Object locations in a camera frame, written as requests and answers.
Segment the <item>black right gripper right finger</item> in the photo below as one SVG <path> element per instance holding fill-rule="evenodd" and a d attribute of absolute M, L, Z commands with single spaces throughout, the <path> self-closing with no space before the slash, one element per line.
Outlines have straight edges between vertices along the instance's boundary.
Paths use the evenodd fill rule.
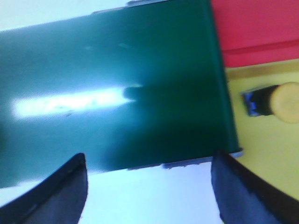
<path fill-rule="evenodd" d="M 225 224 L 297 224 L 299 202 L 275 188 L 231 155 L 217 151 L 211 183 Z"/>

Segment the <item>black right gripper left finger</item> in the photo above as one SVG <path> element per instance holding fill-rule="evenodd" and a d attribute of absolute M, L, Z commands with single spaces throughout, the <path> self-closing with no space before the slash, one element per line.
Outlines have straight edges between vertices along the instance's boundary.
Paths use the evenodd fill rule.
<path fill-rule="evenodd" d="M 88 195 L 85 154 L 71 157 L 33 189 L 1 206 L 2 224 L 77 224 Z"/>

